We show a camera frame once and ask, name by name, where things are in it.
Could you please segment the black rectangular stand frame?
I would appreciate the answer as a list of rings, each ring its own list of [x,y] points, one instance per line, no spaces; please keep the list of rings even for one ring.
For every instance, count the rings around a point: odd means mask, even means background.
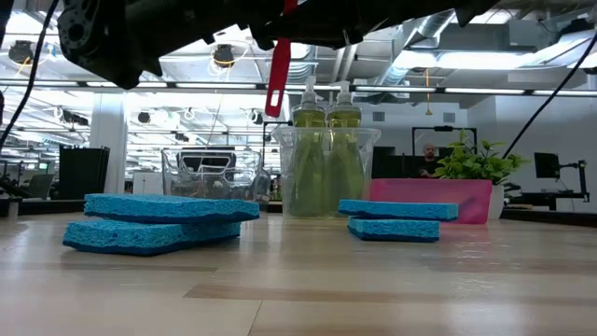
[[[418,158],[424,156],[423,147],[431,144],[435,149],[435,158],[442,159],[453,152],[452,143],[460,141],[461,135],[465,136],[465,143],[474,153],[478,152],[478,133],[476,128],[463,128],[452,126],[412,127],[410,132],[411,156]]]

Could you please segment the black monitor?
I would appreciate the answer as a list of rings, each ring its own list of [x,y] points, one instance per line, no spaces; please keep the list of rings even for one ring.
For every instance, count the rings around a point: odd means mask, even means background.
[[[560,178],[560,162],[557,154],[536,152],[534,154],[537,178]]]

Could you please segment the black ceiling fixture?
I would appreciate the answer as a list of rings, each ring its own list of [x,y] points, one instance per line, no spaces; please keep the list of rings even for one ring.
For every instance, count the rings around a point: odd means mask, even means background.
[[[219,68],[231,68],[235,64],[232,45],[217,45],[213,55],[213,62]]]
[[[17,40],[9,48],[8,58],[14,63],[29,63],[34,58],[32,42],[27,40]]]

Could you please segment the red dish brush white bristles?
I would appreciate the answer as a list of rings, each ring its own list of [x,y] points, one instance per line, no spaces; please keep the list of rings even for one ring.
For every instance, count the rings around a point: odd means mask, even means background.
[[[265,105],[265,114],[269,117],[278,118],[281,114],[290,60],[291,41],[279,37],[273,52]]]

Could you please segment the white plant pot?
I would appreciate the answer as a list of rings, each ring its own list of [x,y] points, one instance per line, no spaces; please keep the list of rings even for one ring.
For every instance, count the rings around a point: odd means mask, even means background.
[[[493,185],[488,211],[489,220],[498,220],[500,218],[505,206],[504,194],[505,192],[503,185]]]

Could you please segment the blue cellulose sponge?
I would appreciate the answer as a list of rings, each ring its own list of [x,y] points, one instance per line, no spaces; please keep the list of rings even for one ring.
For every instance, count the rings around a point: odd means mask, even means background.
[[[339,212],[352,217],[454,221],[458,218],[458,205],[340,200]]]
[[[440,222],[434,220],[350,217],[347,228],[365,241],[434,243],[440,236]]]
[[[242,222],[259,218],[258,203],[151,194],[88,194],[84,213],[147,224]]]
[[[67,224],[62,244],[84,252],[150,257],[235,239],[241,235],[241,225],[75,221]]]

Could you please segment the black partition panel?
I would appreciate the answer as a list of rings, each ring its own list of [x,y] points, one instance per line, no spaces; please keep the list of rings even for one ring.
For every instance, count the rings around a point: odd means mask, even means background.
[[[58,193],[61,200],[83,200],[103,193],[110,149],[108,147],[61,147]]]

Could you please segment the black aluminium table frame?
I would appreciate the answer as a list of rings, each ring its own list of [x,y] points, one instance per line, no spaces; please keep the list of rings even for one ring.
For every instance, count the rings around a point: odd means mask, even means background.
[[[373,202],[372,210],[365,210],[365,202],[356,201],[356,208],[346,210],[349,202],[336,204],[339,215],[369,218],[398,218],[413,220],[439,220],[448,224],[467,224],[464,208],[452,203],[405,203],[400,210],[397,203]],[[252,220],[259,217],[257,203],[233,200],[193,200],[185,197],[167,196],[159,201],[151,196],[143,201],[139,195],[89,194],[82,201],[24,202],[20,198],[0,199],[0,217],[10,215],[10,206],[18,206],[17,213],[25,210],[29,215],[61,213],[75,207],[89,217],[124,220],[133,223],[207,223],[209,221],[230,223],[234,220]]]

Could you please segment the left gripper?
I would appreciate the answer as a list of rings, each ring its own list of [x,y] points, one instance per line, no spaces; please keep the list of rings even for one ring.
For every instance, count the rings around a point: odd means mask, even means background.
[[[283,0],[63,0],[58,19],[62,54],[85,70],[132,89],[149,72],[163,75],[160,57],[237,25],[260,49],[274,48],[266,25]]]

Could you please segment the black desk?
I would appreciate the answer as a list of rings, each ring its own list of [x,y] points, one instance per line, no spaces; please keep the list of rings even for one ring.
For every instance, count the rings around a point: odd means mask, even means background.
[[[508,204],[530,204],[556,211],[558,199],[582,199],[584,203],[588,203],[590,194],[582,192],[523,192],[520,196],[506,195],[505,199]]]

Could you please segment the pink plastic bin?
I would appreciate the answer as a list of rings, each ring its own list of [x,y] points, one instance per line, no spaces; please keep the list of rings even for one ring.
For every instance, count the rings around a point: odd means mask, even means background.
[[[489,180],[380,178],[372,179],[368,198],[376,202],[455,203],[458,224],[485,224],[493,184]]]

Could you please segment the tall clear plastic bin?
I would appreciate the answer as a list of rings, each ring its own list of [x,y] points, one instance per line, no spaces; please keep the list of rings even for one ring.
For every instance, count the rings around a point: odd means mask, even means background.
[[[379,130],[284,127],[272,135],[280,145],[285,217],[337,217],[342,200],[368,197]]]

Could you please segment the person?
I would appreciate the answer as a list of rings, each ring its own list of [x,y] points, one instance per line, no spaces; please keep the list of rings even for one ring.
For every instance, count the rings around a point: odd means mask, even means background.
[[[432,143],[427,143],[423,147],[423,163],[418,168],[418,176],[424,178],[433,178],[436,169],[441,164],[436,157],[436,147]]]

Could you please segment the silver ribbed ceiling duct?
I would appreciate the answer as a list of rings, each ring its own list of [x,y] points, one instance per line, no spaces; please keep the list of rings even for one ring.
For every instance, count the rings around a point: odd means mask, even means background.
[[[315,73],[319,62],[316,60],[318,47],[292,42],[291,59],[288,67],[287,83],[304,83]]]

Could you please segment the clear pump soap bottle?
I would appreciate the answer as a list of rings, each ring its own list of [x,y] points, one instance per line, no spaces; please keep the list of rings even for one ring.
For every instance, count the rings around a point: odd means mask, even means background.
[[[359,199],[363,192],[363,164],[358,147],[361,109],[353,105],[350,82],[336,82],[340,86],[336,103],[327,111],[330,133],[328,157],[328,212],[338,217],[340,200]]]
[[[295,128],[325,128],[326,113],[317,105],[314,91],[316,77],[310,76],[301,102],[295,106]],[[324,213],[324,163],[323,134],[314,131],[296,133],[293,154],[294,184],[291,191],[290,214],[295,217],[319,217]]]

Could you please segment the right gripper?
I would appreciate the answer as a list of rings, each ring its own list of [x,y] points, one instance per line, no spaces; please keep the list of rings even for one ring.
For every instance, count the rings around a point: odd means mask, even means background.
[[[363,41],[371,11],[380,15],[379,29],[453,9],[461,27],[499,0],[284,0],[279,36],[303,44],[346,47]]]

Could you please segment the white cabinet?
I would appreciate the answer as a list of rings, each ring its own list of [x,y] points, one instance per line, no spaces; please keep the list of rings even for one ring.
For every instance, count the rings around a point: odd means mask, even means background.
[[[132,193],[162,195],[162,173],[135,172],[132,178]]]

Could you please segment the white building column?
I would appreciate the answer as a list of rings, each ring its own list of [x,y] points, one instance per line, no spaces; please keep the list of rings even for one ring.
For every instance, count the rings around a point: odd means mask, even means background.
[[[124,93],[95,93],[90,126],[90,146],[108,147],[104,191],[123,193],[127,164],[129,112]]]

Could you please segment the green leafy plant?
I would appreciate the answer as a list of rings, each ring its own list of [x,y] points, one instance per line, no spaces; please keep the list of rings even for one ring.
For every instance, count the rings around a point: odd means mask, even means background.
[[[490,180],[494,185],[503,184],[529,160],[512,153],[504,157],[497,151],[502,145],[486,140],[476,145],[465,131],[460,131],[459,140],[450,144],[451,154],[438,161],[433,177]]]

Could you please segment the silver smooth ceiling duct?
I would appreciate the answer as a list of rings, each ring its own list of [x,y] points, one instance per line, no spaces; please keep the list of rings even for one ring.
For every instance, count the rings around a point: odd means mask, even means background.
[[[412,49],[436,49],[441,33],[456,16],[454,9],[439,12],[420,19],[403,22],[391,42],[391,64],[376,80],[377,85],[394,86],[400,84],[410,69],[414,57]]]

